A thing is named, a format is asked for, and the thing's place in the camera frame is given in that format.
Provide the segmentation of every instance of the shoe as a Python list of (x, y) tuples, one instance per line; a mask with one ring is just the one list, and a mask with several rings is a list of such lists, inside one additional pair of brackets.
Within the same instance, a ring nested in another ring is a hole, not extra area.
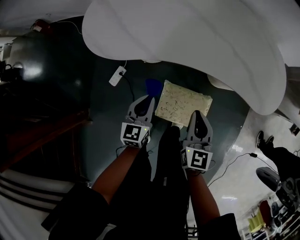
[(260, 148), (260, 144), (264, 143), (264, 138), (263, 138), (263, 131), (259, 131), (257, 138), (256, 138), (256, 148)]
[(268, 143), (272, 143), (274, 141), (274, 136), (271, 136), (268, 138), (268, 140), (266, 141), (266, 144)]
[(171, 127), (173, 127), (173, 126), (177, 126), (177, 127), (179, 127), (179, 129), (182, 129), (182, 128), (183, 128), (183, 125), (182, 125), (182, 124), (175, 123), (175, 122), (172, 122)]

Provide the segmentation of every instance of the yellow object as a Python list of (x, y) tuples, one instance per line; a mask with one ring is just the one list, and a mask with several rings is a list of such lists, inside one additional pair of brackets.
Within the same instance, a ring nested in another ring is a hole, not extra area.
[(199, 110), (205, 116), (207, 115), (211, 102), (212, 98), (210, 96), (205, 96), (165, 80), (155, 115), (187, 127), (195, 110)]
[(251, 233), (255, 233), (265, 226), (265, 222), (263, 221), (263, 216), (260, 209), (258, 209), (258, 213), (255, 217), (248, 218), (248, 222), (250, 223), (249, 231)]

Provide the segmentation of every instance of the black cable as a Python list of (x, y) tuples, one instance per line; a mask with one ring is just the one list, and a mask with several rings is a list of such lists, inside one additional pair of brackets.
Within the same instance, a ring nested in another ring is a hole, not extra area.
[(266, 165), (268, 165), (274, 172), (276, 172), (277, 174), (278, 174), (278, 172), (277, 171), (275, 171), (269, 164), (267, 164), (265, 161), (263, 161)]
[(125, 147), (127, 147), (127, 146), (126, 146), (126, 145), (123, 145), (123, 146), (120, 146), (120, 147), (118, 147), (118, 148), (116, 149), (116, 155), (117, 155), (117, 157), (119, 156), (119, 155), (118, 155), (118, 150), (121, 149), (121, 148), (125, 148)]
[(33, 30), (34, 25), (36, 24), (37, 21), (35, 21), (34, 24), (32, 24), (32, 26), (30, 27), (30, 30)]
[[(244, 156), (244, 155), (246, 155), (246, 154), (249, 154), (249, 155), (250, 155), (250, 153), (245, 153), (245, 154), (243, 154), (243, 155), (238, 156), (232, 163), (230, 163), (230, 164), (226, 167), (225, 172), (227, 171), (227, 169), (229, 168), (229, 166), (230, 166), (231, 164), (233, 164), (239, 157), (242, 157), (242, 156)], [(222, 177), (224, 176), (225, 172), (222, 174), (221, 177), (218, 177), (217, 179), (213, 180), (213, 181), (208, 185), (208, 187), (210, 187), (210, 185), (213, 184), (213, 183), (214, 183), (215, 181), (217, 181), (218, 179), (222, 178)]]
[[(245, 153), (245, 154), (243, 154), (243, 155), (238, 156), (232, 163), (230, 163), (230, 164), (226, 167), (225, 172), (227, 171), (227, 169), (229, 168), (229, 166), (230, 166), (231, 164), (233, 164), (239, 157), (242, 157), (242, 156), (244, 156), (244, 155), (246, 155), (246, 154), (249, 154), (251, 157), (253, 157), (253, 158), (258, 158), (259, 160), (263, 161), (263, 160), (262, 160), (261, 158), (259, 158), (259, 157), (257, 156), (257, 154), (255, 154), (255, 153)], [(275, 171), (269, 164), (267, 164), (265, 161), (263, 161), (263, 162), (264, 162), (266, 165), (268, 165), (274, 172), (276, 172), (276, 173), (278, 174), (278, 172)], [(213, 184), (213, 183), (214, 183), (215, 181), (217, 181), (218, 179), (222, 178), (222, 177), (224, 176), (225, 172), (222, 174), (222, 176), (220, 176), (220, 177), (218, 177), (217, 179), (213, 180), (213, 181), (208, 185), (208, 187), (210, 187), (210, 185)]]
[(215, 160), (212, 159), (211, 162), (214, 162), (215, 164), (211, 168), (209, 168), (207, 171), (213, 169), (216, 166), (216, 161)]
[(128, 84), (129, 84), (129, 87), (130, 87), (130, 92), (131, 92), (131, 95), (132, 95), (132, 102), (134, 102), (135, 101), (135, 94), (132, 91), (132, 87), (131, 87), (130, 81), (123, 75), (123, 73), (119, 73), (119, 74), (127, 80)]
[(196, 175), (192, 175), (193, 177), (198, 177), (201, 173), (203, 173), (202, 171), (198, 172), (198, 174)]
[(299, 151), (300, 151), (300, 149), (297, 151), (297, 150), (295, 150), (294, 152), (293, 152), (293, 154), (295, 154), (295, 152), (297, 153), (297, 157), (298, 157), (298, 153), (299, 153)]

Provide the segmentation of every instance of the black shoe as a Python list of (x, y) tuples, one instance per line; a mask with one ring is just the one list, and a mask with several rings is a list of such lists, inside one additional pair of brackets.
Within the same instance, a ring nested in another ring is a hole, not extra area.
[(272, 143), (274, 141), (274, 136), (271, 136), (268, 138), (268, 140), (266, 141), (266, 144), (268, 143)]
[(256, 148), (260, 148), (260, 145), (264, 143), (264, 138), (263, 138), (263, 131), (259, 131), (257, 138), (256, 138)]

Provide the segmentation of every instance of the black shirt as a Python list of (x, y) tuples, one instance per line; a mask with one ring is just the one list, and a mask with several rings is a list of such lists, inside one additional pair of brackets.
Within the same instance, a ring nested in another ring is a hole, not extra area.
[[(54, 223), (49, 240), (95, 240), (109, 223), (112, 211), (104, 197), (94, 190), (76, 185), (42, 224), (47, 230)], [(127, 209), (117, 226), (104, 237), (114, 239), (187, 239), (184, 228), (168, 225), (167, 219), (150, 206)], [(234, 214), (218, 217), (198, 228), (199, 239), (240, 239)]]

